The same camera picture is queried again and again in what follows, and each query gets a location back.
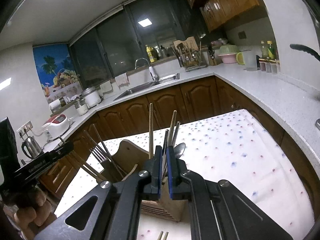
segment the electric kettle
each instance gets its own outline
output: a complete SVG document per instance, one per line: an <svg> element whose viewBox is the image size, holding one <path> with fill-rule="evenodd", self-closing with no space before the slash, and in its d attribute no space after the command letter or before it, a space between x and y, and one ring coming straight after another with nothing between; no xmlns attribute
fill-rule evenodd
<svg viewBox="0 0 320 240"><path fill-rule="evenodd" d="M27 154L24 148L27 148L30 155ZM40 145L36 142L34 136L28 138L22 143L21 149L23 153L30 159L35 159L39 154L43 153Z"/></svg>

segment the silver bolt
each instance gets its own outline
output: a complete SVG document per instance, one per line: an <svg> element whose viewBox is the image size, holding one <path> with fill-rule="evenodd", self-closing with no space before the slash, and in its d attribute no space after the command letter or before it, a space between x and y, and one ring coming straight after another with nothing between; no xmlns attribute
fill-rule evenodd
<svg viewBox="0 0 320 240"><path fill-rule="evenodd" d="M225 180L225 179L220 180L220 181L219 181L219 184L220 184L221 187L228 187L228 186L230 186L230 182L227 181L227 180Z"/></svg>
<svg viewBox="0 0 320 240"><path fill-rule="evenodd" d="M111 182L107 181L107 180L100 183L100 187L102 187L102 188L107 188L110 186L111 186Z"/></svg>
<svg viewBox="0 0 320 240"><path fill-rule="evenodd" d="M182 173L182 175L184 175L184 176L188 176L189 174L190 174L190 170L187 170L187 171L185 171L184 173Z"/></svg>
<svg viewBox="0 0 320 240"><path fill-rule="evenodd" d="M139 171L139 176L140 177L148 177L149 176L149 171Z"/></svg>

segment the white floral tablecloth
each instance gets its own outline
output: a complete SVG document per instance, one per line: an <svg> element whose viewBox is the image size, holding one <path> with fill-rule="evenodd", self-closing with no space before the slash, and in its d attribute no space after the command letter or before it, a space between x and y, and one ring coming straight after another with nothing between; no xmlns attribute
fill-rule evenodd
<svg viewBox="0 0 320 240"><path fill-rule="evenodd" d="M154 132L154 148L163 145L165 129ZM148 151L148 133L105 141L111 154L128 139ZM227 179L294 240L301 240L314 224L312 207L295 169L284 152L246 110L191 122L180 126L176 144L186 143L181 159L188 169L204 179ZM103 168L90 155L87 161L98 171ZM68 186L55 214L60 216L97 185L82 169ZM170 239L191 239L188 213L180 223L140 216L137 239L157 239L169 231Z"/></svg>

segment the kitchen sink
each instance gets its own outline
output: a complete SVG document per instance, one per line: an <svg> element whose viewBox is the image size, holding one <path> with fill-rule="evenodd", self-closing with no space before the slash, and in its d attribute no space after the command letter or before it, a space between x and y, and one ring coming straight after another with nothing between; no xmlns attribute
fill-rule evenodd
<svg viewBox="0 0 320 240"><path fill-rule="evenodd" d="M159 80L157 80L157 81L151 81L151 82L144 83L142 85L138 85L136 87L133 87L133 88L130 88L130 89L124 91L121 95L119 95L113 101L116 101L116 100L118 100L120 98L129 96L129 95L132 95L132 94L135 94L135 93L140 92L142 90L145 90L147 88L150 88L150 87L153 87L153 86L156 86L156 85L159 85L159 84L163 84L163 83L166 83L166 82L170 82L170 81L173 81L173 80L176 80L176 79L179 79L179 78L180 78L180 74L177 73L177 74L169 75L169 76L166 76L166 77L163 77L163 78L159 78Z"/></svg>

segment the spoon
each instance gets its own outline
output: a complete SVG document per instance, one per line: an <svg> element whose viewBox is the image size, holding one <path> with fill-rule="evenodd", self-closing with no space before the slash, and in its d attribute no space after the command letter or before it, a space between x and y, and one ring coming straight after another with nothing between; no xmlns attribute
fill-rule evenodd
<svg viewBox="0 0 320 240"><path fill-rule="evenodd" d="M182 156L185 148L186 148L185 143L179 143L176 147L173 148L174 156L176 157L176 159L179 159Z"/></svg>

